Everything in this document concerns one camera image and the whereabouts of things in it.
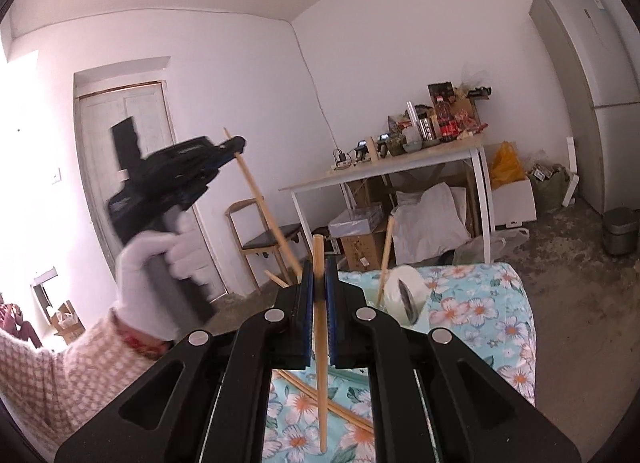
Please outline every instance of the trash can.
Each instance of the trash can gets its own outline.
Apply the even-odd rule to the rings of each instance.
[[[602,216],[602,243],[609,255],[627,255],[638,248],[639,220],[630,208],[614,208]]]

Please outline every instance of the electrical cable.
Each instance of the electrical cable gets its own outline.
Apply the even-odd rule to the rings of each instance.
[[[349,163],[347,165],[342,165],[342,166],[338,165],[338,163],[347,161],[347,158],[349,158]],[[345,154],[339,148],[334,148],[334,161],[335,161],[336,170],[348,169],[351,165],[353,165],[353,158],[351,157],[351,151]]]
[[[293,35],[296,37],[296,43],[298,44],[298,50],[300,51],[300,57],[302,58],[302,61],[303,61],[304,65],[305,65],[306,72],[309,74],[309,78],[311,78],[311,83],[313,84],[314,92],[316,93],[316,100],[318,101],[318,107],[320,109],[320,113],[322,114],[322,117],[324,118],[324,121],[326,122],[326,126],[329,129],[329,133],[331,134],[331,139],[334,141],[335,148],[338,148],[338,142],[335,141],[334,130],[331,128],[331,124],[329,123],[329,120],[327,119],[326,114],[324,113],[324,109],[322,109],[322,104],[320,102],[320,94],[318,93],[318,86],[316,86],[316,81],[314,80],[314,77],[311,74],[311,69],[309,69],[309,64],[306,63],[305,54],[302,53],[302,46],[300,45],[300,39],[298,38],[298,34],[296,33],[296,29],[293,27],[293,24],[289,22],[289,25],[291,26],[291,29],[293,30]]]

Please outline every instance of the pink patterned sleeve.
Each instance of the pink patterned sleeve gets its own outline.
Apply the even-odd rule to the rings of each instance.
[[[51,452],[152,365],[121,340],[111,312],[57,354],[0,331],[0,392]]]

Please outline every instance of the refrigerator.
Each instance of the refrigerator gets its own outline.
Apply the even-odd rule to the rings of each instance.
[[[640,208],[640,89],[601,0],[533,0],[529,12],[558,74],[578,191],[600,214]]]

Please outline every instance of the bottle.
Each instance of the bottle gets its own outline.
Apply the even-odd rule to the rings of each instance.
[[[449,103],[445,102],[442,96],[438,96],[434,109],[438,117],[440,133],[442,134],[441,141],[455,140],[460,134],[460,130],[458,129],[458,122],[456,122],[455,117],[451,114],[451,106]]]

